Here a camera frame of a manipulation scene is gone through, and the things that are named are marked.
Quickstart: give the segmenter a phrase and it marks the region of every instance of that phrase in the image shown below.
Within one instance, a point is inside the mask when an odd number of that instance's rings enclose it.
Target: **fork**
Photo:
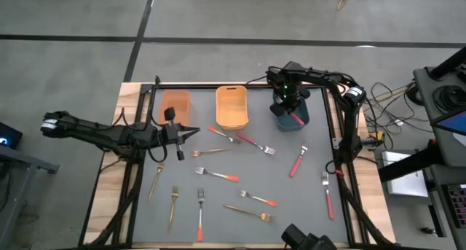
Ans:
[[[172,188],[172,210],[170,212],[170,224],[168,226],[168,232],[172,231],[172,223],[173,223],[173,213],[175,212],[175,201],[178,198],[178,187],[174,186]]]
[[[301,154],[299,154],[298,159],[296,159],[296,162],[294,163],[293,167],[291,168],[290,171],[290,177],[293,178],[296,171],[298,170],[299,164],[301,163],[301,160],[303,159],[304,153],[307,152],[307,147],[306,144],[303,144],[301,146]]]
[[[217,133],[227,139],[229,139],[233,144],[241,144],[241,140],[237,139],[237,138],[233,138],[233,137],[230,137],[228,135],[226,135],[225,133],[222,133],[221,131],[219,130],[216,130],[214,127],[210,126],[209,127],[209,131],[213,132],[213,133]]]
[[[227,175],[224,175],[224,174],[219,174],[219,173],[214,173],[214,172],[210,172],[210,171],[207,171],[205,168],[202,168],[202,167],[196,167],[194,169],[194,171],[198,174],[210,174],[212,176],[217,176],[217,177],[221,177],[221,178],[225,178],[225,179],[228,179],[230,181],[235,181],[235,182],[238,182],[240,180],[240,178],[238,176],[227,176]]]
[[[240,211],[240,212],[243,212],[243,213],[253,214],[255,216],[259,216],[259,218],[264,222],[273,222],[275,220],[275,218],[270,214],[265,214],[265,213],[257,214],[257,213],[254,213],[252,211],[247,211],[247,210],[244,210],[244,209],[241,209],[241,208],[238,208],[238,207],[234,207],[234,206],[228,206],[228,205],[224,205],[224,206],[227,207],[227,208],[236,210],[236,211]]]
[[[240,137],[241,139],[247,141],[250,144],[256,145],[260,150],[262,150],[262,152],[265,152],[268,155],[274,155],[275,154],[274,149],[272,149],[270,147],[263,147],[263,146],[259,145],[256,141],[254,141],[254,139],[252,139],[250,137],[247,137],[244,133],[237,133],[236,136]]]
[[[208,154],[208,153],[213,153],[213,152],[222,152],[222,151],[228,151],[231,150],[232,148],[223,148],[223,149],[212,149],[208,151],[192,151],[191,155],[194,157],[201,156],[203,154]]]
[[[157,166],[157,173],[155,174],[154,183],[152,184],[152,188],[151,188],[151,191],[149,193],[149,197],[147,198],[147,203],[150,202],[150,200],[151,200],[152,193],[154,192],[155,186],[157,185],[157,181],[159,181],[159,175],[163,171],[163,167],[164,167],[163,163],[160,163]]]
[[[246,192],[245,190],[241,190],[240,195],[243,196],[244,198],[253,198],[253,199],[256,199],[256,200],[260,200],[263,203],[269,204],[269,205],[271,205],[273,207],[277,207],[277,202],[272,201],[272,200],[265,200],[265,199],[262,199],[262,198],[258,198],[256,196],[252,196],[249,192]]]
[[[328,173],[326,171],[323,171],[322,185],[324,186],[325,193],[327,194],[328,218],[330,218],[330,220],[333,220],[332,199],[330,197],[330,193],[328,192]]]
[[[205,202],[204,188],[197,188],[197,201],[199,202],[199,227],[197,228],[197,241],[202,242],[202,204]]]

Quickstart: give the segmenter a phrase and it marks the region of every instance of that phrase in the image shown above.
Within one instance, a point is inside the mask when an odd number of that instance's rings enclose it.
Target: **orange plastic basket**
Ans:
[[[248,124],[248,91],[243,86],[222,86],[216,91],[217,123],[225,130]]]
[[[175,122],[189,125],[190,98],[188,90],[164,90],[159,109],[159,123],[165,123],[164,110],[173,107],[175,109]]]

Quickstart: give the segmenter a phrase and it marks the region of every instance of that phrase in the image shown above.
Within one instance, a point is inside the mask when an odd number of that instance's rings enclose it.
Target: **gray table surface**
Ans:
[[[432,121],[442,115],[435,107],[433,102],[433,91],[444,85],[456,85],[466,90],[466,84],[458,79],[453,74],[448,74],[441,82],[437,82],[427,75],[424,69],[417,69],[414,71],[414,78],[416,79],[419,93],[424,101],[424,107],[427,112],[429,120]],[[445,164],[456,167],[466,167],[466,147],[453,137],[453,133],[447,130],[433,128],[435,137],[438,140],[438,145],[442,151]]]
[[[333,156],[322,92],[320,89],[312,89],[311,93],[307,100],[310,123],[300,131],[284,133],[277,129],[275,118],[269,110],[272,91],[248,90],[249,123],[241,132],[277,150],[276,155],[267,156],[251,144],[231,144],[225,138],[211,133],[208,130],[211,125],[220,129],[216,124],[215,90],[191,90],[191,125],[201,127],[202,130],[184,144],[184,161],[177,161],[174,147],[168,147],[165,168],[150,203],[147,203],[147,197],[157,164],[146,158],[133,242],[195,242],[199,218],[198,187],[205,190],[203,230],[206,243],[282,243],[280,236],[291,223],[304,233],[327,235],[333,242],[347,242],[334,176],[330,177],[329,190],[335,219],[331,221],[328,218],[321,176],[325,163]],[[159,106],[161,96],[162,91],[157,91],[155,107]],[[158,111],[154,111],[155,118],[157,115]],[[291,179],[288,173],[304,142],[309,144],[309,151],[304,155],[295,177]],[[190,155],[192,150],[226,147],[234,149],[216,155]],[[156,157],[162,156],[161,149],[154,151]],[[234,183],[213,176],[200,176],[193,171],[196,166],[239,176],[240,181]],[[179,197],[175,205],[173,230],[169,234],[167,229],[173,185],[178,186]],[[275,200],[277,207],[241,198],[241,189]],[[272,214],[276,222],[262,222],[258,217],[224,208],[223,204]]]

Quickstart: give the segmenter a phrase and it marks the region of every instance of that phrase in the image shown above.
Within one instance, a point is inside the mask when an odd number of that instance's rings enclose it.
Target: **blue container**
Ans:
[[[295,109],[294,114],[304,122],[303,126],[300,126],[289,114],[285,113],[282,116],[275,117],[275,122],[277,123],[277,127],[281,131],[292,131],[292,130],[301,130],[304,126],[309,123],[309,112],[307,111],[306,102],[301,102],[301,105]]]

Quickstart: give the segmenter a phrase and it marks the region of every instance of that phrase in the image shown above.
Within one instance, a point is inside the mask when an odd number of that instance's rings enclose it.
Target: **computer monitor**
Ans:
[[[431,126],[466,136],[466,106],[433,120]]]
[[[0,122],[0,145],[15,149],[23,134]]]

